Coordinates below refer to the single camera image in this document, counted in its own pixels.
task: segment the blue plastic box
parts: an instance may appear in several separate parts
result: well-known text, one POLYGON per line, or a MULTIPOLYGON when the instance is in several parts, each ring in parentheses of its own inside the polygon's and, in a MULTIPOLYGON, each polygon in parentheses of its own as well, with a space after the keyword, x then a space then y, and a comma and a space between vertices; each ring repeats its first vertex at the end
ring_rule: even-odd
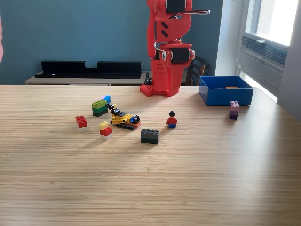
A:
POLYGON ((249 106, 254 88, 238 76, 200 77, 199 93, 207 106, 230 106, 230 101, 238 101, 240 106, 249 106), (237 86, 238 89, 226 89, 237 86))

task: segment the red torso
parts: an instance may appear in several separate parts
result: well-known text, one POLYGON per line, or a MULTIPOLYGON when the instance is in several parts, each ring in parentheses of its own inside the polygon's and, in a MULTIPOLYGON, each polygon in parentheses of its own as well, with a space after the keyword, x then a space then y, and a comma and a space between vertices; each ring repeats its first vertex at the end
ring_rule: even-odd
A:
POLYGON ((178 123, 178 120, 176 118, 172 118, 170 117, 169 119, 167 119, 167 123, 168 125, 175 125, 178 123))

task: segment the window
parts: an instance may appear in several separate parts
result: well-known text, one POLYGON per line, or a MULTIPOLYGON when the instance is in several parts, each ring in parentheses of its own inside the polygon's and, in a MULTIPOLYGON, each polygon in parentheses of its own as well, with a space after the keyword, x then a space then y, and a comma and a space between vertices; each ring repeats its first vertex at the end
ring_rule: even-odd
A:
POLYGON ((277 103, 278 98, 275 95, 273 95, 271 92, 269 92, 266 88, 264 88, 262 85, 260 85, 258 82, 256 82, 254 79, 251 79, 250 76, 248 76, 244 72, 240 72, 240 77, 244 81, 246 81, 246 83, 248 83, 250 86, 254 88, 259 88, 262 92, 264 92, 266 95, 268 95, 268 97, 270 97, 273 101, 277 103))
POLYGON ((278 96, 298 0, 244 0, 236 76, 241 72, 278 96))
POLYGON ((298 0, 250 0, 246 33, 289 46, 298 0))

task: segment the purple lego brick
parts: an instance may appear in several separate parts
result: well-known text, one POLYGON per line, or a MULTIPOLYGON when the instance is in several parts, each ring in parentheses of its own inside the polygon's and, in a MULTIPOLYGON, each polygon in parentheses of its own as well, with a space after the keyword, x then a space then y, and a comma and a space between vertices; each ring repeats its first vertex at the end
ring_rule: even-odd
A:
POLYGON ((238 101, 231 101, 230 102, 230 111, 239 112, 239 103, 238 103, 238 101))
POLYGON ((237 115, 230 115, 230 119, 235 119, 235 120, 237 120, 237 115))
POLYGON ((230 111, 230 115, 238 116, 238 112, 230 111))

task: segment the stacked lego bricks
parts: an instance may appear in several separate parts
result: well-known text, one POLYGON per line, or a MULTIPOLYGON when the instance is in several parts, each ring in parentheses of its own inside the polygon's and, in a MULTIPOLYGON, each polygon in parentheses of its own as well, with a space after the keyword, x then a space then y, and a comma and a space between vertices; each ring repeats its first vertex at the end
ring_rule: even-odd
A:
POLYGON ((141 131, 141 143, 147 144, 159 144, 159 130, 142 129, 141 131))
POLYGON ((100 117, 108 113, 108 108, 105 106, 107 104, 106 100, 99 100, 92 104, 93 116, 100 117))
POLYGON ((237 120, 239 112, 239 103, 238 101, 231 101, 230 102, 230 119, 237 120))
POLYGON ((85 132, 89 130, 88 122, 84 116, 78 116, 75 118, 75 120, 80 132, 85 132))
POLYGON ((104 141, 108 141, 113 137, 112 128, 109 127, 109 124, 106 121, 99 125, 99 135, 100 139, 104 141))

